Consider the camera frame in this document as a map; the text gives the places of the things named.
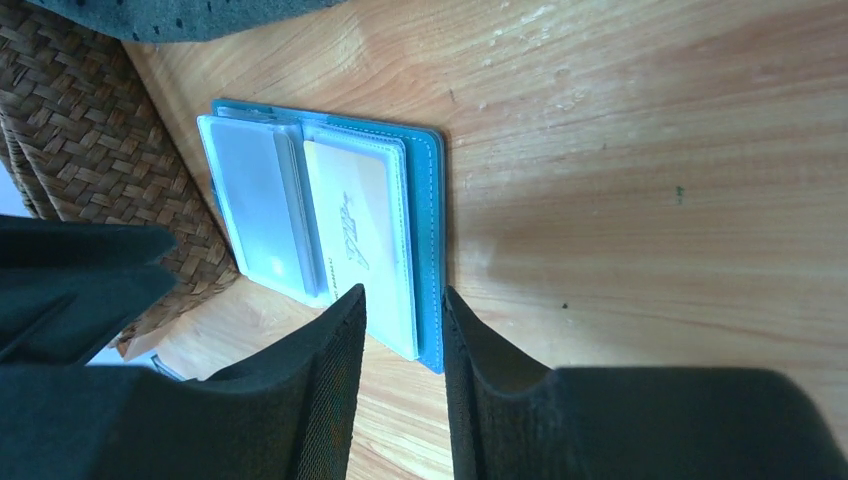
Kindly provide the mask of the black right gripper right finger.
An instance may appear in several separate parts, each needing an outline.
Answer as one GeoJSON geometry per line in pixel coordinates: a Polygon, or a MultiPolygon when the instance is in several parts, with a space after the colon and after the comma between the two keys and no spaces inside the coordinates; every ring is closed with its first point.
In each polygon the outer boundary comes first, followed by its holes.
{"type": "Polygon", "coordinates": [[[843,479],[847,459],[788,377],[757,368],[552,369],[443,298],[458,479],[843,479]]]}

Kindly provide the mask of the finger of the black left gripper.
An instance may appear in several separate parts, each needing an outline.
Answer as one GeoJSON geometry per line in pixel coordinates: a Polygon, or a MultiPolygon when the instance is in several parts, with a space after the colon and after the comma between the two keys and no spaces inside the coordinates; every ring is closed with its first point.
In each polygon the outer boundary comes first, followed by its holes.
{"type": "Polygon", "coordinates": [[[1,361],[82,365],[174,287],[156,226],[1,218],[1,361]]]}

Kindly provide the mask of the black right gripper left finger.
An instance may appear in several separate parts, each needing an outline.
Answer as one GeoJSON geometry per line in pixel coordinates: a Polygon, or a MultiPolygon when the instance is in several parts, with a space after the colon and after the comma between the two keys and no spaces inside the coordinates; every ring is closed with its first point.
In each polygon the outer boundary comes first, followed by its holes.
{"type": "Polygon", "coordinates": [[[144,367],[1,371],[5,479],[342,479],[366,327],[352,287],[203,381],[144,367]]]}

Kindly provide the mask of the teal leather card holder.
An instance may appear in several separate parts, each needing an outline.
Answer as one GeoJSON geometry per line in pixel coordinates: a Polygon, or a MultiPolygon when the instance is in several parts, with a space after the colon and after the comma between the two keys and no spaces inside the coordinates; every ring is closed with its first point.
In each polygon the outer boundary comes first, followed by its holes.
{"type": "Polygon", "coordinates": [[[442,373],[443,135],[227,99],[211,108],[196,124],[239,271],[311,307],[363,285],[368,334],[442,373]]]}

